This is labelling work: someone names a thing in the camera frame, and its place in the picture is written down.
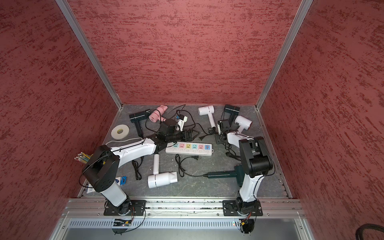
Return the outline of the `white power strip coloured sockets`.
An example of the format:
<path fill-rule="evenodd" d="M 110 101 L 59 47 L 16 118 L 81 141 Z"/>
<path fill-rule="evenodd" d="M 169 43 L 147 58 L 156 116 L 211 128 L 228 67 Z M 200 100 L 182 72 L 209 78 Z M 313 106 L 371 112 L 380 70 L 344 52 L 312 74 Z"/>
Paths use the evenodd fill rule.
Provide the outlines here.
<path fill-rule="evenodd" d="M 211 157 L 213 152 L 212 144 L 204 143 L 176 142 L 168 143 L 166 147 L 167 154 Z"/>

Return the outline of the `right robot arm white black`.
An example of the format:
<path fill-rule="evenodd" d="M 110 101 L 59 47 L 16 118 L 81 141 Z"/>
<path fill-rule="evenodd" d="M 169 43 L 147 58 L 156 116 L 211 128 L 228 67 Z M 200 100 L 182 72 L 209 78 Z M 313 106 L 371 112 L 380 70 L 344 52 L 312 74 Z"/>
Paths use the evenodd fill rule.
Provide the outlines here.
<path fill-rule="evenodd" d="M 231 129 L 229 120 L 221 120 L 217 124 L 219 137 L 229 145 L 239 148 L 240 151 L 244 180 L 236 200 L 236 210 L 243 216 L 259 209 L 257 193 L 262 180 L 274 167 L 269 160 L 267 148 L 261 146 L 264 138 L 243 134 L 243 131 L 248 130 L 252 123 L 247 118 L 237 116 L 235 119 L 235 124 L 239 125 L 237 130 Z"/>

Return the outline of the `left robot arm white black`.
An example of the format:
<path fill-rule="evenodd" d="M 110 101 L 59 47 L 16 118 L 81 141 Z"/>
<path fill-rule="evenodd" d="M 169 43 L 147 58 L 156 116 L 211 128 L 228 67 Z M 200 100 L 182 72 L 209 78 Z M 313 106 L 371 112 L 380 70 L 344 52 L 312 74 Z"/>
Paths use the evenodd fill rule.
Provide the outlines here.
<path fill-rule="evenodd" d="M 159 130 L 136 143 L 110 148 L 102 145 L 96 149 L 82 171 L 93 189 L 102 194 L 112 209 L 120 216 L 133 211 L 128 195 L 116 183 L 118 169 L 138 158 L 158 154 L 169 143 L 191 142 L 200 133 L 193 129 L 181 128 L 173 119 L 161 123 Z"/>

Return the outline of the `dark green hair dryer back right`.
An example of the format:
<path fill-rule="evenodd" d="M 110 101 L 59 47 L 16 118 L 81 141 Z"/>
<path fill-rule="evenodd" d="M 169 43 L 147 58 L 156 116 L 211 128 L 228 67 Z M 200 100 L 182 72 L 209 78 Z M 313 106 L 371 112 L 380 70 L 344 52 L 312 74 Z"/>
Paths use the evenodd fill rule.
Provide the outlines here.
<path fill-rule="evenodd" d="M 229 125 L 232 126 L 235 117 L 239 115 L 240 107 L 232 106 L 232 105 L 225 105 L 224 112 L 230 114 L 229 117 Z"/>

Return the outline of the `dark green hair dryer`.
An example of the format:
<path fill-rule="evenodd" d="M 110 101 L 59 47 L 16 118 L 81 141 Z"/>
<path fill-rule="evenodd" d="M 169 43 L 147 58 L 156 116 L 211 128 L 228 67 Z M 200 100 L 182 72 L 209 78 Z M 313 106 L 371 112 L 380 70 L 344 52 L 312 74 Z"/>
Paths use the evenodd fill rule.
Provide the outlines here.
<path fill-rule="evenodd" d="M 239 187 L 243 186 L 245 172 L 241 165 L 234 167 L 234 170 L 231 171 L 221 171 L 221 172 L 209 172 L 203 175 L 203 177 L 208 179 L 219 179 L 219 178 L 235 178 Z"/>
<path fill-rule="evenodd" d="M 225 105 L 224 112 L 230 114 L 229 117 L 229 125 L 232 126 L 235 117 L 239 115 L 240 107 L 232 106 L 232 105 Z"/>

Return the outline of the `pink hair dryer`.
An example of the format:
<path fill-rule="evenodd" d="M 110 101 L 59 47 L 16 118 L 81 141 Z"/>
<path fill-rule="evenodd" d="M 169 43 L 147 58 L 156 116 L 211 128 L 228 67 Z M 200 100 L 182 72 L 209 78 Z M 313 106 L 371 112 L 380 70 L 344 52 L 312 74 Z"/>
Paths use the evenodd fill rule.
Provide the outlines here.
<path fill-rule="evenodd" d="M 165 105 L 160 105 L 157 107 L 149 116 L 150 121 L 156 123 L 157 121 L 164 122 L 166 118 L 163 117 L 163 114 L 168 109 Z"/>

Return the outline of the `black hair dryer back left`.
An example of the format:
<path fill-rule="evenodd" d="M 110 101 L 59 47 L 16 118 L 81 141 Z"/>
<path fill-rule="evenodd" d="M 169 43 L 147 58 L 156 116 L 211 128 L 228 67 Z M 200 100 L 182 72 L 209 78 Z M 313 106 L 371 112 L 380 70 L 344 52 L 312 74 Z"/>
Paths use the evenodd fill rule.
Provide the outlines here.
<path fill-rule="evenodd" d="M 150 114 L 151 114 L 151 110 L 147 109 L 145 111 L 141 111 L 141 112 L 129 115 L 130 121 L 135 124 L 138 136 L 142 139 L 144 138 L 144 133 L 140 125 L 140 121 L 148 119 Z"/>

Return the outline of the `white tape roll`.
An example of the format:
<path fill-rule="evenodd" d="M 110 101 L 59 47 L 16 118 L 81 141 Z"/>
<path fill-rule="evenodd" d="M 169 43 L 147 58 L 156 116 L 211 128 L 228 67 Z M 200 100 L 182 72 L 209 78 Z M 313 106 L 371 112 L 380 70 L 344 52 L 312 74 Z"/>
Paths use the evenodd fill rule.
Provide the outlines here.
<path fill-rule="evenodd" d="M 130 128 L 127 125 L 117 125 L 111 131 L 114 140 L 122 140 L 129 135 Z"/>

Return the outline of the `large white hair dryer front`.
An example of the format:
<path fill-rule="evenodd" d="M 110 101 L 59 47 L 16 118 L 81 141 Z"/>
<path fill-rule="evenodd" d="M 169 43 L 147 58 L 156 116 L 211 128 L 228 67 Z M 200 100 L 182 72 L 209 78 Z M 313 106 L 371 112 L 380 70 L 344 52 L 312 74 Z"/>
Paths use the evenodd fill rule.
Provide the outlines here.
<path fill-rule="evenodd" d="M 150 189 L 170 185 L 178 182 L 177 172 L 160 173 L 160 155 L 154 155 L 153 174 L 148 176 Z"/>

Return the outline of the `dark green hair dryer front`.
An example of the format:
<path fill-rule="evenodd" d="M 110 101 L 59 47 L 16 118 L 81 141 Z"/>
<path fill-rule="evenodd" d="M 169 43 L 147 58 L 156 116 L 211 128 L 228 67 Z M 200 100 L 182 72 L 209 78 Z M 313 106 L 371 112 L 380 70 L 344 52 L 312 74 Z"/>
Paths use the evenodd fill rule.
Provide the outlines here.
<path fill-rule="evenodd" d="M 203 177 L 208 179 L 219 179 L 219 178 L 235 178 L 239 187 L 243 186 L 245 172 L 241 165 L 234 167 L 234 170 L 231 171 L 221 171 L 221 172 L 209 172 L 203 175 Z"/>

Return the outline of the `white blue box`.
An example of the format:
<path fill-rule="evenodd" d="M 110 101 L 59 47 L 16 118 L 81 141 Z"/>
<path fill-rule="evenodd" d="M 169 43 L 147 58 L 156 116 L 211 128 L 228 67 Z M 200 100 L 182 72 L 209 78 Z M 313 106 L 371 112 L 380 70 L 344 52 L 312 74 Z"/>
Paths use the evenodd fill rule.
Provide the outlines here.
<path fill-rule="evenodd" d="M 126 176 L 116 177 L 116 183 L 117 183 L 119 186 L 123 186 L 123 185 L 125 185 L 126 182 L 127 182 L 127 177 L 126 177 Z"/>

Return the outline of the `yellow pencil cup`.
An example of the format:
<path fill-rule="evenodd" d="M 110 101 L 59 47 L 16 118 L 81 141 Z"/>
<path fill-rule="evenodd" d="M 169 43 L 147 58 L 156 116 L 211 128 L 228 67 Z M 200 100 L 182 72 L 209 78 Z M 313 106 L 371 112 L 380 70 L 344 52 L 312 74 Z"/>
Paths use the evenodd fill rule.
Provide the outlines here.
<path fill-rule="evenodd" d="M 91 157 L 92 156 L 87 155 L 87 154 L 81 152 L 81 153 L 77 154 L 77 156 L 74 159 L 76 161 L 79 161 L 79 162 L 83 163 L 83 164 L 87 164 L 88 161 L 91 159 Z"/>

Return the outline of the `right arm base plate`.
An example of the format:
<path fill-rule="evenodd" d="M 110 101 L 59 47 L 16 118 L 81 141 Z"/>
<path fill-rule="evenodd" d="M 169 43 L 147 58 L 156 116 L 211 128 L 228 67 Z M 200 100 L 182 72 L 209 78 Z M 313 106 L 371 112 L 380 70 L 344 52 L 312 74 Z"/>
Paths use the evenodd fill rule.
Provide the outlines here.
<path fill-rule="evenodd" d="M 247 203 L 238 198 L 233 201 L 223 201 L 222 204 L 224 216 L 248 216 L 249 214 L 256 217 L 263 216 L 263 210 L 259 200 Z"/>

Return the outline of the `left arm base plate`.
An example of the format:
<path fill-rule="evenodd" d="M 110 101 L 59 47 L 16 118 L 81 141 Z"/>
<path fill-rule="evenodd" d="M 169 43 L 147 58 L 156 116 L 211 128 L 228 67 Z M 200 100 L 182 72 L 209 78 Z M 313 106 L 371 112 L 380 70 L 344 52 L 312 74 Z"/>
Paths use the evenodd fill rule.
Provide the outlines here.
<path fill-rule="evenodd" d="M 104 205 L 104 216 L 143 216 L 146 203 L 145 200 L 126 200 L 119 207 L 115 207 L 107 200 Z"/>

